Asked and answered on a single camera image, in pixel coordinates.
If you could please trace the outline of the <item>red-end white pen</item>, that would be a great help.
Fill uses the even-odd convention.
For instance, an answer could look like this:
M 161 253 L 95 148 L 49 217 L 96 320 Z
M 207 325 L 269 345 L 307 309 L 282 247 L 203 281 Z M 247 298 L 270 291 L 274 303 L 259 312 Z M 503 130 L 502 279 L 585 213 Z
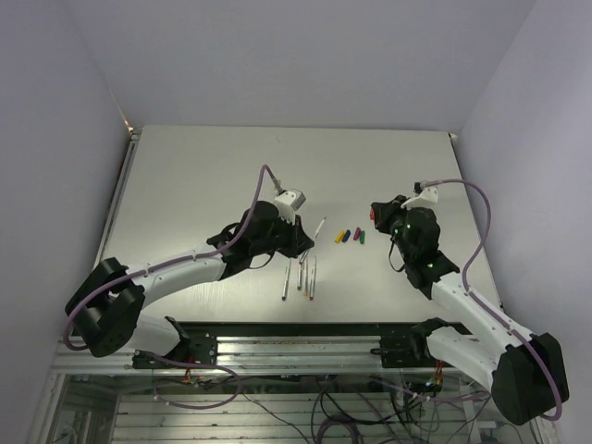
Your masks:
M 324 224 L 326 223 L 326 221 L 327 221 L 327 217 L 325 216 L 319 222 L 317 228 L 314 231 L 313 241 L 316 241 L 316 239 L 318 238 L 320 231 L 321 231 L 322 227 L 324 226 Z

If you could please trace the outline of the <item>blue-end white pen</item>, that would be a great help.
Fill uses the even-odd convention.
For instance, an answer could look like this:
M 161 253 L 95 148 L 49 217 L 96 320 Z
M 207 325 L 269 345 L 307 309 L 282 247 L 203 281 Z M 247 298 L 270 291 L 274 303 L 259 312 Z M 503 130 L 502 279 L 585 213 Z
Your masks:
M 292 269 L 292 259 L 290 258 L 286 270 L 285 270 L 285 277 L 283 281 L 282 293 L 281 293 L 281 301 L 285 302 L 288 299 L 290 293 L 290 276 L 291 276 L 291 269 Z

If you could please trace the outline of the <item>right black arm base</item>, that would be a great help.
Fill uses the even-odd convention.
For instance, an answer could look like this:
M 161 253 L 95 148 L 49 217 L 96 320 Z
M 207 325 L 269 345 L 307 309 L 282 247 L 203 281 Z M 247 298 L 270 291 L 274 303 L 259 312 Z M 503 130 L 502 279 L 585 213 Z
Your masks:
M 438 317 L 418 324 L 381 324 L 385 330 L 380 334 L 378 346 L 370 350 L 381 360 L 382 367 L 420 368 L 435 367 L 436 359 L 426 346 L 427 336 L 440 327 L 453 327 L 458 333 L 468 335 L 469 330 L 461 323 L 449 323 Z

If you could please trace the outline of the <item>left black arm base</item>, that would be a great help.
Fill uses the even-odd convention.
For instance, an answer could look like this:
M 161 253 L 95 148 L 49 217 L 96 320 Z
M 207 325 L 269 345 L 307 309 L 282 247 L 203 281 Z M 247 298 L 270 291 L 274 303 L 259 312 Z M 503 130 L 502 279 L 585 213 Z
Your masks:
M 190 335 L 171 316 L 142 314 L 127 347 L 135 351 L 134 369 L 186 368 L 186 364 L 190 369 L 198 365 L 213 369 L 216 364 L 216 339 L 204 330 Z

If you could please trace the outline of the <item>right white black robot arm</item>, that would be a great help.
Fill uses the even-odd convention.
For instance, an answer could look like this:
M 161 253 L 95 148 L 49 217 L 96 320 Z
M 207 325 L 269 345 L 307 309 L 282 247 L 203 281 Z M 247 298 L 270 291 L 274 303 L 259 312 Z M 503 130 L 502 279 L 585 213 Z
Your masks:
M 411 330 L 409 358 L 421 366 L 437 360 L 462 371 L 515 425 L 558 413 L 570 396 L 560 343 L 514 322 L 471 289 L 461 269 L 439 249 L 440 226 L 423 196 L 374 202 L 370 216 L 399 251 L 400 271 L 411 285 L 457 315 L 469 331 L 463 335 L 443 319 L 427 319 Z

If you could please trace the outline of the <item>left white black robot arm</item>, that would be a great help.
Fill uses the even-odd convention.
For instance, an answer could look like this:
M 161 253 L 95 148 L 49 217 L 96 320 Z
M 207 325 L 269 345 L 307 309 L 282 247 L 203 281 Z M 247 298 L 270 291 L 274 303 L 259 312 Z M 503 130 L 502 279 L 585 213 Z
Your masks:
M 288 221 L 275 204 L 258 201 L 204 244 L 159 264 L 134 269 L 115 257 L 101 261 L 66 304 L 66 331 L 77 332 L 81 348 L 96 358 L 130 347 L 178 367 L 196 356 L 191 338 L 173 317 L 145 313 L 148 305 L 232 278 L 250 269 L 257 256 L 297 259 L 314 245 L 300 216 Z

